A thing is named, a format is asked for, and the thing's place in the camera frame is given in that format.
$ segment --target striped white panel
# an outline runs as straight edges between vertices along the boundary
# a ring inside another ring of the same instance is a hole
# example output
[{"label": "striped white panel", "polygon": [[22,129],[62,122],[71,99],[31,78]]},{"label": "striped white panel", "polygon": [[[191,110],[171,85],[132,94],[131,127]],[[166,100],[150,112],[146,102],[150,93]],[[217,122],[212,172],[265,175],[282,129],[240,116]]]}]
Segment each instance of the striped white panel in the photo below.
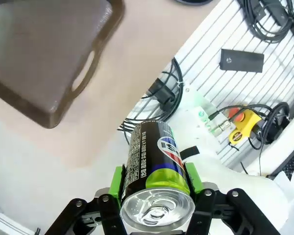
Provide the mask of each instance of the striped white panel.
[{"label": "striped white panel", "polygon": [[[277,25],[269,13],[266,14],[262,23],[266,29],[274,31]],[[263,72],[220,70],[221,48],[263,53]],[[293,55],[294,37],[291,32],[279,44],[261,42],[249,32],[237,1],[222,0],[179,50],[176,59],[181,66],[184,81],[216,107],[222,108],[250,103],[273,106],[281,101],[291,104],[294,101]],[[161,75],[159,78],[163,80],[166,77]],[[156,101],[141,100],[129,117],[152,117],[158,112]],[[219,157],[225,165],[235,165],[246,152],[252,150],[248,141],[241,142],[237,147],[239,152],[228,146],[228,139],[223,140]]]}]

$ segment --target screw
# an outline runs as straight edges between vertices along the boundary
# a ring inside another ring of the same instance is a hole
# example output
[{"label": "screw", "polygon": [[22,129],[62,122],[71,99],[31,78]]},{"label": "screw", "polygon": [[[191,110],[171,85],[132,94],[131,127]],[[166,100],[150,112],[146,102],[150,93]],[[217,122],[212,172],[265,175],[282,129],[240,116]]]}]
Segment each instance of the screw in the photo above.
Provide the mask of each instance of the screw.
[{"label": "screw", "polygon": [[209,196],[212,195],[212,192],[211,192],[210,190],[206,190],[206,191],[205,191],[205,195],[209,197]]},{"label": "screw", "polygon": [[233,197],[238,197],[238,196],[239,196],[239,193],[236,192],[236,191],[233,191],[233,192],[232,192],[232,196],[233,196]]},{"label": "screw", "polygon": [[107,201],[109,201],[109,197],[108,197],[108,196],[104,196],[104,197],[102,198],[102,200],[103,200],[103,202],[107,202]]},{"label": "screw", "polygon": [[76,206],[81,207],[83,205],[82,201],[77,201]]}]

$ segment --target black round object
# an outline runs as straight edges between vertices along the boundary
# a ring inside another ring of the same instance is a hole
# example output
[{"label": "black round object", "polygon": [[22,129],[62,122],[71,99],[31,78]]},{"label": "black round object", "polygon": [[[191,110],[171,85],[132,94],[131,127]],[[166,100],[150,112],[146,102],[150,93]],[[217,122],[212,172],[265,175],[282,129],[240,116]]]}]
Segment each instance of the black round object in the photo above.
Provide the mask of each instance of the black round object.
[{"label": "black round object", "polygon": [[210,3],[212,0],[177,0],[188,5],[204,5]]}]

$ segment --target silver can top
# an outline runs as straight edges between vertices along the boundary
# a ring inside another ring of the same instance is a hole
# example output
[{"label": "silver can top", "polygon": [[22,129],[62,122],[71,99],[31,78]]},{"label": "silver can top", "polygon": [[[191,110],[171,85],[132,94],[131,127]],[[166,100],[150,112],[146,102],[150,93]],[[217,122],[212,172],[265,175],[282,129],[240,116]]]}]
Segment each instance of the silver can top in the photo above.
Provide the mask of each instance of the silver can top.
[{"label": "silver can top", "polygon": [[121,218],[144,232],[162,232],[182,226],[195,210],[192,198],[175,188],[149,188],[129,196]]}]

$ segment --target can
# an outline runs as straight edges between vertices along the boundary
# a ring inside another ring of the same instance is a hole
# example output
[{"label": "can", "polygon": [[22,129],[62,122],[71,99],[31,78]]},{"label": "can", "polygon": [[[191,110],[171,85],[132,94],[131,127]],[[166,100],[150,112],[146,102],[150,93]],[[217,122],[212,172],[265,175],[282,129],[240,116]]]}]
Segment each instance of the can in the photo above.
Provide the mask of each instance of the can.
[{"label": "can", "polygon": [[121,203],[123,221],[144,232],[176,229],[192,215],[186,172],[166,123],[149,120],[133,130]]}]

